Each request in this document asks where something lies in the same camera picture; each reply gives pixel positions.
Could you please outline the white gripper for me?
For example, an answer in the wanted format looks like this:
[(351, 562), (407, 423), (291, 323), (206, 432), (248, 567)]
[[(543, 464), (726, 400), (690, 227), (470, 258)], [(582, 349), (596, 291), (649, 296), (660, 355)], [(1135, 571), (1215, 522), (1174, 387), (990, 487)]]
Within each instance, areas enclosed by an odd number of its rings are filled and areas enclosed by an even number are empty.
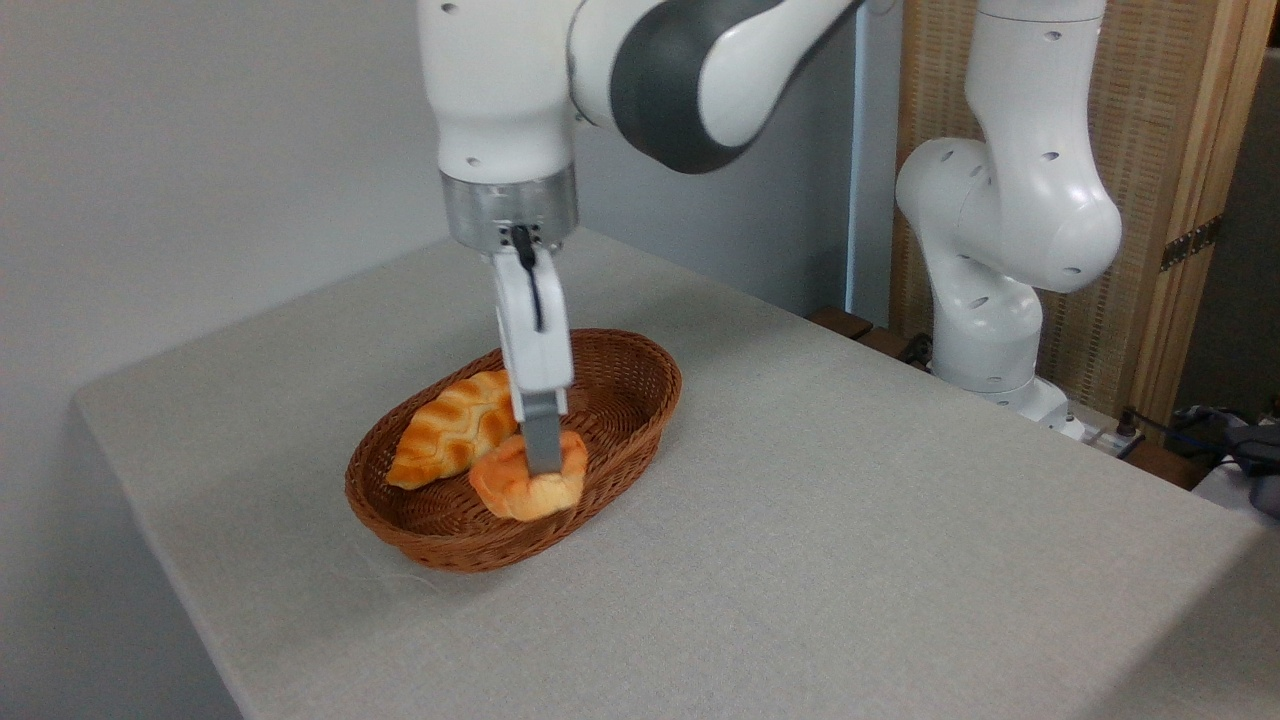
[(515, 414), (530, 477), (561, 474), (561, 418), (573, 382), (570, 324), (561, 278), (545, 249), (526, 270), (515, 252), (492, 256), (495, 311), (506, 369), (515, 387)]

